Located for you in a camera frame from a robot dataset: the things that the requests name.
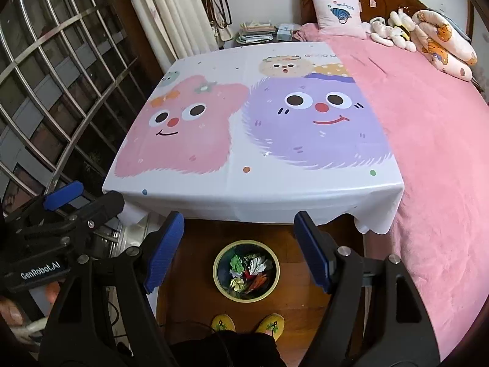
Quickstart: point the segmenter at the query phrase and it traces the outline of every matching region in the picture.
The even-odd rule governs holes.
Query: pink blanket
[[[298,36],[333,48],[389,138],[406,188],[385,240],[421,293],[444,359],[489,294],[489,107],[422,54],[323,36],[313,24]]]

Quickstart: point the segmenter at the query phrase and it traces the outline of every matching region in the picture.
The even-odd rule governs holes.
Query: black smile
[[[178,131],[177,132],[171,132],[170,134],[164,134],[163,132],[158,132],[156,135],[162,135],[162,136],[168,136],[168,135],[175,135],[175,134],[178,134]]]

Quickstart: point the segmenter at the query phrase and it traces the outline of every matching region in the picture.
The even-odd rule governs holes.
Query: stack of books
[[[236,42],[239,44],[260,44],[273,40],[277,29],[270,22],[245,22],[240,26]]]

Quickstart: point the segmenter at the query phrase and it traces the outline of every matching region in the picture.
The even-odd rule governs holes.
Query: blue gripper pad
[[[79,181],[74,181],[68,185],[59,188],[53,193],[48,194],[44,198],[42,206],[46,211],[55,211],[59,207],[64,206],[70,201],[75,200],[83,193],[83,184]]]
[[[316,226],[311,227],[312,220],[306,212],[299,212],[294,218],[294,234],[302,254],[309,266],[314,282],[317,286],[321,287],[325,293],[329,293],[332,287],[330,275],[331,264],[329,263],[326,255],[321,251],[319,244],[317,244],[312,230],[319,232]]]
[[[177,251],[183,236],[184,219],[177,211],[172,211],[157,232],[148,234],[141,244],[143,252],[145,246],[153,248],[151,256],[147,260],[147,274],[144,281],[144,289],[148,294],[155,287],[161,285],[165,279],[166,272],[172,263],[173,256]]]

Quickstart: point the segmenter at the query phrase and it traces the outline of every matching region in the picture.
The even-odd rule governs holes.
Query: purple cartoon character
[[[294,165],[371,165],[391,156],[382,127],[351,77],[269,77],[253,87],[243,111],[253,141]]]

